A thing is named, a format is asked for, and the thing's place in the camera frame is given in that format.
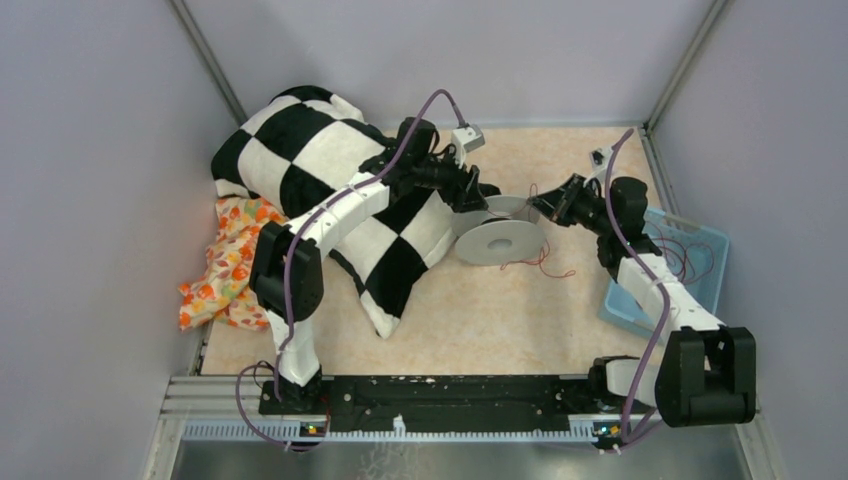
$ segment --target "white wall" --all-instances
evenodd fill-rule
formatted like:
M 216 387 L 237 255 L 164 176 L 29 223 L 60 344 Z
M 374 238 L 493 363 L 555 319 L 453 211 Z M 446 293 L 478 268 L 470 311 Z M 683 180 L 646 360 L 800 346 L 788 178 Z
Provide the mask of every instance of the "white wall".
M 681 210 L 727 231 L 720 313 L 758 341 L 793 478 L 848 478 L 848 2 L 735 2 L 658 131 Z
M 234 127 L 164 0 L 0 3 L 0 478 L 141 473 Z
M 248 115 L 315 83 L 396 126 L 440 87 L 483 124 L 640 123 L 711 1 L 187 3 Z

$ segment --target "blue plastic basket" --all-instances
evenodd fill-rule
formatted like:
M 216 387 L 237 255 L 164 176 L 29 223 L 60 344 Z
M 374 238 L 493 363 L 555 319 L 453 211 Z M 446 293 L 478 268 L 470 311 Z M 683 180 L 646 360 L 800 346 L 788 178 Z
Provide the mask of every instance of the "blue plastic basket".
M 709 245 L 712 248 L 712 260 L 715 262 L 712 270 L 698 281 L 687 285 L 686 289 L 704 308 L 715 313 L 718 306 L 718 296 L 721 292 L 721 282 L 724 279 L 727 250 L 730 245 L 727 235 L 716 229 L 698 225 L 655 208 L 648 208 L 645 212 L 645 220 L 644 231 L 653 239 L 658 239 L 661 233 L 663 237 L 676 240 L 684 246 L 698 243 Z M 655 240 L 654 243 L 661 245 L 662 242 Z M 689 258 L 692 260 L 696 275 L 700 275 L 710 268 L 709 249 L 691 248 Z M 639 308 L 636 300 L 612 280 L 609 288 L 607 288 L 607 294 L 598 316 L 604 321 L 645 337 L 650 337 L 654 331 L 653 322 Z

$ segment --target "spool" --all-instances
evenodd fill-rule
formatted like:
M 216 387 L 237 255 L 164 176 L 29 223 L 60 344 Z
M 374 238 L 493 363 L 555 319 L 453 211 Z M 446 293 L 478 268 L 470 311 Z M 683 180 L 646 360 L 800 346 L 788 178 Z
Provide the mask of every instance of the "spool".
M 545 232 L 536 222 L 539 212 L 527 198 L 513 195 L 487 197 L 488 211 L 456 214 L 451 227 L 459 237 L 456 253 L 472 265 L 503 265 L 539 255 Z

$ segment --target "cloth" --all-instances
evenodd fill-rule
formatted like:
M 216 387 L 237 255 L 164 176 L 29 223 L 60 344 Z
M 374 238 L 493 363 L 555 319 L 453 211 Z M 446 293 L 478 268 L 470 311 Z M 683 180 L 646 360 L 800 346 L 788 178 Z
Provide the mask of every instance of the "cloth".
M 269 221 L 285 218 L 266 200 L 239 197 L 222 198 L 215 204 L 218 235 L 206 249 L 206 272 L 194 283 L 180 285 L 180 330 L 189 330 L 209 320 L 236 327 L 264 330 L 265 310 L 247 288 L 256 252 L 259 230 Z

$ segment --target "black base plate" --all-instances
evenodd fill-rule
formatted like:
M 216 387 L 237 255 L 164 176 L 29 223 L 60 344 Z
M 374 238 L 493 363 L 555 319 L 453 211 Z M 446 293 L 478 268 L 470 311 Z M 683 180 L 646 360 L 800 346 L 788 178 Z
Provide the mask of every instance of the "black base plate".
M 391 431 L 398 415 L 409 432 L 563 431 L 568 415 L 620 408 L 600 410 L 588 380 L 558 375 L 324 377 L 323 401 L 307 411 L 278 402 L 273 391 L 274 382 L 265 382 L 260 414 L 325 415 L 329 408 L 336 432 Z

